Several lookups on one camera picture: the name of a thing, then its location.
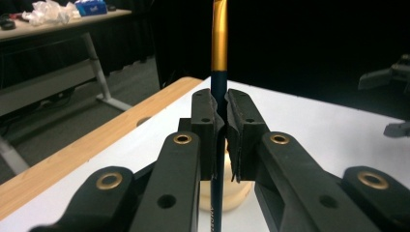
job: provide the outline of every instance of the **gold shaft section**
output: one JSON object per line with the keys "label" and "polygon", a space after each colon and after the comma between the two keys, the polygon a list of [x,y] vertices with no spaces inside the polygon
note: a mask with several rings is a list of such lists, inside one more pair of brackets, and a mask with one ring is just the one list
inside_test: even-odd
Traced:
{"label": "gold shaft section", "polygon": [[214,1],[214,22],[212,28],[212,71],[227,70],[228,13],[227,0]]}

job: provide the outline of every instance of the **white table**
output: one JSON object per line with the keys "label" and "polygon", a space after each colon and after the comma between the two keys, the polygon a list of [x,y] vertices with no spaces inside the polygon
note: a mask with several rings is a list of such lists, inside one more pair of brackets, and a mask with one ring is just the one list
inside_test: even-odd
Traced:
{"label": "white table", "polygon": [[[108,12],[108,14],[71,19],[66,25],[44,24],[41,26],[31,26],[27,22],[17,20],[15,22],[16,29],[0,31],[0,59],[21,52],[21,50],[60,43],[75,37],[82,38],[89,55],[89,59],[62,70],[50,72],[14,86],[0,89],[0,116],[13,112],[32,102],[45,99],[94,77],[97,78],[102,90],[102,93],[97,96],[98,100],[120,110],[131,108],[130,105],[111,98],[99,57],[89,33],[90,27],[96,25],[96,23],[102,23],[121,16],[130,15],[131,13],[131,11],[117,10],[115,12]],[[15,174],[21,173],[29,167],[13,146],[1,136],[0,154]]]}
{"label": "white table", "polygon": [[[192,89],[146,123],[79,166],[57,184],[0,222],[0,231],[27,231],[53,223],[64,213],[79,186],[96,170],[124,166],[138,171],[154,161],[165,138],[190,117],[190,96],[209,88],[210,79]],[[229,81],[229,88],[248,93],[271,131],[293,135],[328,172],[339,177],[345,168],[367,165],[390,174],[410,188],[408,138],[383,135],[397,119],[321,101],[312,101]],[[200,212],[199,231],[209,231],[209,214]],[[222,231],[268,231],[254,193],[236,210],[225,213]]]}

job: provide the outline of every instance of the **wooden table edge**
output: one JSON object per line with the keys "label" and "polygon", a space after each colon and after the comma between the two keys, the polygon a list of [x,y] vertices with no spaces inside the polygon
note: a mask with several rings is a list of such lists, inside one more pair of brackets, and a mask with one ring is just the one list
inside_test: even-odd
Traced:
{"label": "wooden table edge", "polygon": [[72,29],[77,26],[88,26],[92,23],[99,23],[113,18],[118,18],[121,16],[131,16],[132,11],[130,10],[120,10],[118,9],[115,12],[108,12],[107,14],[96,14],[84,16],[81,18],[72,18],[68,24],[48,24],[45,23],[39,26],[32,26],[28,22],[16,21],[15,30],[2,31],[0,35],[0,43],[9,42],[21,38],[31,38],[33,36],[38,36],[40,34],[50,33],[50,32],[60,32],[67,29]]}
{"label": "wooden table edge", "polygon": [[201,83],[183,77],[0,186],[0,220]]}

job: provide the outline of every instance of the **folding table leg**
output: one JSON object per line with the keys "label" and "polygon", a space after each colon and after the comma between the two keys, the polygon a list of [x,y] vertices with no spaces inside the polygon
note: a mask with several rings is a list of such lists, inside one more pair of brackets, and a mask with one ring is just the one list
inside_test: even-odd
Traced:
{"label": "folding table leg", "polygon": [[96,76],[100,87],[102,88],[102,94],[97,95],[97,99],[124,111],[130,109],[132,107],[131,105],[111,98],[108,85],[106,84],[105,76],[103,75],[103,68],[100,64],[99,57],[97,56],[96,49],[94,48],[93,41],[91,40],[90,33],[85,33],[84,35],[82,35],[82,39],[84,40],[85,46],[87,47],[94,75]]}
{"label": "folding table leg", "polygon": [[30,166],[24,161],[15,148],[0,136],[0,155],[12,169],[15,175],[28,169]]}

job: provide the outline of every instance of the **black shaft section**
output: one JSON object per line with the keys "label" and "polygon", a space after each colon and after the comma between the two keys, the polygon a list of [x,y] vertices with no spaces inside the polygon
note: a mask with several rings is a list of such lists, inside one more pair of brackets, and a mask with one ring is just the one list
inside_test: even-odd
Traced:
{"label": "black shaft section", "polygon": [[[211,72],[211,94],[218,104],[217,113],[226,124],[227,71]],[[211,180],[211,231],[220,232],[222,226],[223,169],[225,161],[225,128],[221,130],[217,143],[217,166]]]}

